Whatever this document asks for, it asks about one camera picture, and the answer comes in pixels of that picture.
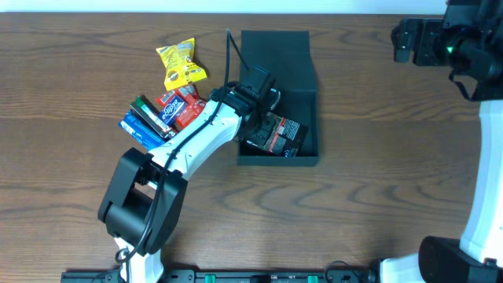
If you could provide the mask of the dark snack packet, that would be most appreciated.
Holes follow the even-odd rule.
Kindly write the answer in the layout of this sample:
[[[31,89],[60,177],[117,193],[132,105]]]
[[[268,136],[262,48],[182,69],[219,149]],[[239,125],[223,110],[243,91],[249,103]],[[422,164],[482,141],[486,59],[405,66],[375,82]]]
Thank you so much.
[[[272,156],[296,157],[307,136],[308,126],[268,112],[260,128],[244,140],[245,145]]]

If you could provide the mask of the yellow snack packet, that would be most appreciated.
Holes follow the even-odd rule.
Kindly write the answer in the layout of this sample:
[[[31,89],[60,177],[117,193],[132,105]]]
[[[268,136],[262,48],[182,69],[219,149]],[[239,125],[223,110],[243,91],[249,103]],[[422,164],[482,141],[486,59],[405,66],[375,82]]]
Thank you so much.
[[[205,69],[193,60],[195,47],[195,38],[190,38],[175,45],[156,48],[156,52],[165,67],[166,73],[163,84],[167,91],[197,83],[207,78]]]

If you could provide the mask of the red snack packet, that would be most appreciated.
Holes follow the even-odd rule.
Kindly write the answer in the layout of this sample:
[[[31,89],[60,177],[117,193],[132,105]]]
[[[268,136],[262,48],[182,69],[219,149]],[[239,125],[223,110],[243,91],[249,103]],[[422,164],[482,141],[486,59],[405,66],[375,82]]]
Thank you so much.
[[[162,96],[158,97],[156,102],[163,110],[167,103],[175,97],[179,97],[187,103],[183,112],[171,125],[171,127],[176,127],[178,130],[182,130],[190,125],[191,122],[202,113],[205,108],[206,101],[200,98],[194,85],[186,85],[174,90],[169,90]]]

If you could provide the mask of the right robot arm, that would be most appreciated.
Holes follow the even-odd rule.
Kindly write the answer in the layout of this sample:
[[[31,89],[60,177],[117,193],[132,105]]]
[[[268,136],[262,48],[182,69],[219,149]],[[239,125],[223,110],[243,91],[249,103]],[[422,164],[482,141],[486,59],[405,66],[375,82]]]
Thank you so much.
[[[447,67],[478,108],[478,154],[467,222],[458,238],[426,236],[417,252],[381,259],[369,282],[502,280],[502,3],[448,1],[440,18],[406,17],[392,29],[393,60]]]

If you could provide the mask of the black box with lid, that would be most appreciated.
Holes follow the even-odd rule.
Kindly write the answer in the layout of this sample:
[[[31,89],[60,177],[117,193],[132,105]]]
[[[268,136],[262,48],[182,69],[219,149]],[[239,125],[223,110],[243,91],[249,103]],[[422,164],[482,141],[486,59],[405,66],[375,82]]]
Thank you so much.
[[[241,54],[276,79],[281,99],[274,112],[307,127],[307,136],[295,157],[271,156],[240,143],[241,166],[314,167],[321,159],[318,122],[318,82],[310,54],[308,31],[241,32]]]

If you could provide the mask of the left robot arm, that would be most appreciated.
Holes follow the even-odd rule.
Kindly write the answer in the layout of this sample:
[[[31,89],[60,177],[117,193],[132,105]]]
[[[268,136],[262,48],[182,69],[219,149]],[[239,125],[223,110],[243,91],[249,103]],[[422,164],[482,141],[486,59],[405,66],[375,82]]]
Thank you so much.
[[[170,141],[121,156],[97,213],[119,247],[120,282],[162,278],[161,248],[178,223],[189,179],[221,145],[256,132],[280,99],[274,88],[255,93],[230,83],[213,90],[202,113]]]

